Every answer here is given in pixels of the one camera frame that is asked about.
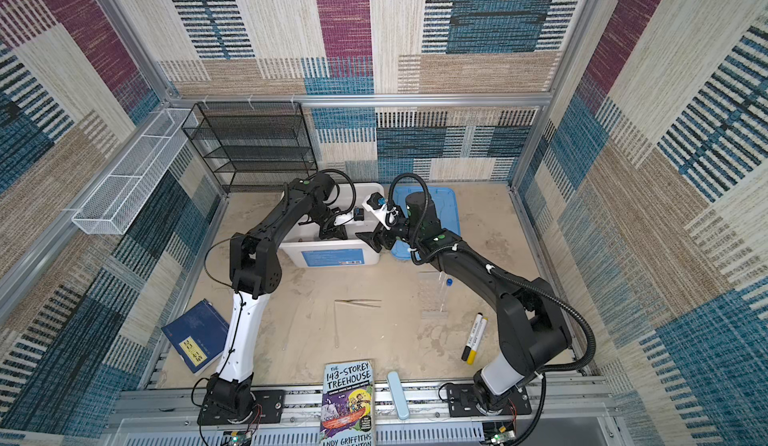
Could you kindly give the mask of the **clear test tube rack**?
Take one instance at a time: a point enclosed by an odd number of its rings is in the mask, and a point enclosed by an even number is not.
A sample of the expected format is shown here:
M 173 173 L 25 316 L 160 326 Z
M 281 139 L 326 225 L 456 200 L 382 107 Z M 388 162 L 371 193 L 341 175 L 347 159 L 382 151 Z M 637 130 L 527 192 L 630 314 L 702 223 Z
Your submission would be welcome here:
M 439 271 L 423 271 L 417 274 L 418 299 L 421 316 L 424 319 L 445 318 L 448 316 L 448 312 L 440 314 L 437 306 L 438 287 L 446 276 L 448 275 L 445 272 Z

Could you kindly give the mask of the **blue capped test tube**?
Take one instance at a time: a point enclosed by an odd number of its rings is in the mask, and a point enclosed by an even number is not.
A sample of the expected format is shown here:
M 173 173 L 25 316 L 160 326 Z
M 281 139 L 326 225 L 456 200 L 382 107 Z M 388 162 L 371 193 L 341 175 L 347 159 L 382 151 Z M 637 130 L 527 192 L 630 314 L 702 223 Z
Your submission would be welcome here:
M 446 313 L 446 300 L 447 294 L 453 284 L 453 279 L 446 276 L 442 281 L 437 291 L 437 306 L 440 314 Z

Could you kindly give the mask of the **white plastic storage bin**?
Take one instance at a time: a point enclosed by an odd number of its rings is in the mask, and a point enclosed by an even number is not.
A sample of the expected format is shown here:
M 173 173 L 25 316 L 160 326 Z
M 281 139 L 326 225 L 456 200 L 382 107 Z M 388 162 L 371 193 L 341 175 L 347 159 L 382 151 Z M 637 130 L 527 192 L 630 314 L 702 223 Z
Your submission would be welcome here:
M 378 183 L 356 183 L 355 207 L 363 207 L 365 199 L 374 192 L 384 194 Z M 372 266 L 379 262 L 380 254 L 374 252 L 356 237 L 358 232 L 372 232 L 378 220 L 365 211 L 363 223 L 343 225 L 347 239 L 319 239 L 317 224 L 296 225 L 279 246 L 300 268 Z

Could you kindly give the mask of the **metal tweezers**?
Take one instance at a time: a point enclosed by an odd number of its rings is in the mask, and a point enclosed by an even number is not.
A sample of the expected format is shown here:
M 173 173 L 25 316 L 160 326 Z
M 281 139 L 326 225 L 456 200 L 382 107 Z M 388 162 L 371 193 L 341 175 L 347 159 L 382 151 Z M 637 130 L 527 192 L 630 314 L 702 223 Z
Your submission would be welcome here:
M 381 301 L 379 299 L 336 299 L 335 304 L 350 305 L 363 308 L 380 308 Z

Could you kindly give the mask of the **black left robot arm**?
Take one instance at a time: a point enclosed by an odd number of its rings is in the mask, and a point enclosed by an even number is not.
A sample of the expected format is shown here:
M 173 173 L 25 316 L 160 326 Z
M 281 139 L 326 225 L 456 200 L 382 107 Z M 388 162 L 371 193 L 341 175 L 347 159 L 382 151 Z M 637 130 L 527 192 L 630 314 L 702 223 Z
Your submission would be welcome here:
M 331 193 L 338 189 L 335 174 L 347 177 L 342 171 L 326 169 L 285 184 L 280 203 L 260 223 L 228 239 L 232 322 L 216 372 L 206 385 L 203 412 L 240 423 L 254 409 L 253 354 L 264 310 L 282 278 L 279 246 L 301 219 L 331 226 L 343 213 L 330 208 Z

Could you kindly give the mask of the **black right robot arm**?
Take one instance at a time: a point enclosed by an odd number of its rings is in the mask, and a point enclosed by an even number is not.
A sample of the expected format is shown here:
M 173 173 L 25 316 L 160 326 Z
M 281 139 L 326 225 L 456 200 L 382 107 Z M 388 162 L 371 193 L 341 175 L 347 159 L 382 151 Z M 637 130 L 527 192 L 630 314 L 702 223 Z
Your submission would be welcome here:
M 357 237 L 374 251 L 407 243 L 415 264 L 459 280 L 495 312 L 499 354 L 473 379 L 482 411 L 500 411 L 512 392 L 548 372 L 576 371 L 593 360 L 597 342 L 586 318 L 557 297 L 547 281 L 504 270 L 443 227 L 428 193 L 410 194 L 404 209 L 372 193 L 363 208 L 378 224 Z

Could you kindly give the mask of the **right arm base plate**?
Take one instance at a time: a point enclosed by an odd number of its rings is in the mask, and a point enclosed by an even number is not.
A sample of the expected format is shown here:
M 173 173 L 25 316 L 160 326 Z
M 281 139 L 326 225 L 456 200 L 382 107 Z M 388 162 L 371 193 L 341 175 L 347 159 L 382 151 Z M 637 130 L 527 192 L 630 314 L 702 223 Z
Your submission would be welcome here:
M 449 416 L 519 416 L 530 415 L 533 408 L 525 388 L 521 392 L 514 390 L 498 409 L 487 409 L 480 405 L 470 384 L 446 382 L 437 391 L 438 398 L 447 404 Z

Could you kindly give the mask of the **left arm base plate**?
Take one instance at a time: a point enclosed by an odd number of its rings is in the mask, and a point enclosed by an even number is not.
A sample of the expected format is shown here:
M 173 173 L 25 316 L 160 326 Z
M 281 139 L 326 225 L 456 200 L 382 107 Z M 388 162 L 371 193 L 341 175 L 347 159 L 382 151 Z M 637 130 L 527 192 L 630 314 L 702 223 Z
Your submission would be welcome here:
M 251 390 L 234 399 L 216 399 L 206 394 L 196 423 L 198 426 L 255 426 L 277 424 L 283 413 L 284 390 Z

